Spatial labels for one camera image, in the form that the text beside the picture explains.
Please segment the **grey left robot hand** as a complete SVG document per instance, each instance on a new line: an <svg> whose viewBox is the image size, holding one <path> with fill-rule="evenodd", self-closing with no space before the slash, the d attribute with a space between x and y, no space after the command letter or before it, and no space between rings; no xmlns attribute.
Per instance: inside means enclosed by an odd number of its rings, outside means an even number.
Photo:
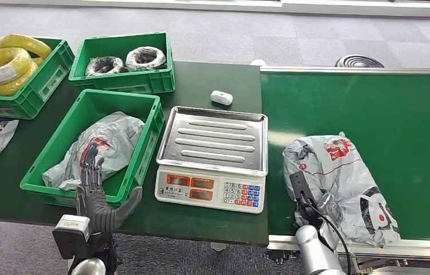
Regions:
<svg viewBox="0 0 430 275"><path fill-rule="evenodd" d="M101 167L104 158L96 160L97 154L97 144L93 143L89 145L81 162L80 183L76 186L76 211L77 215L90 219L91 233L112 233L121 227L140 204L143 187L134 187L129 198L113 209L106 201L102 186Z"/></svg>

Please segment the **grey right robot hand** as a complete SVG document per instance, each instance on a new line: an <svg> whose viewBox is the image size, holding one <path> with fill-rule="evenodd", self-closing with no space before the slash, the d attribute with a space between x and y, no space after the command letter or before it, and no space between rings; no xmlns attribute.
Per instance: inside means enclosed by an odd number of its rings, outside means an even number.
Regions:
<svg viewBox="0 0 430 275"><path fill-rule="evenodd" d="M324 193L317 203L317 209L324 216L329 217L337 228L340 228L343 215L335 195L329 192Z"/></svg>

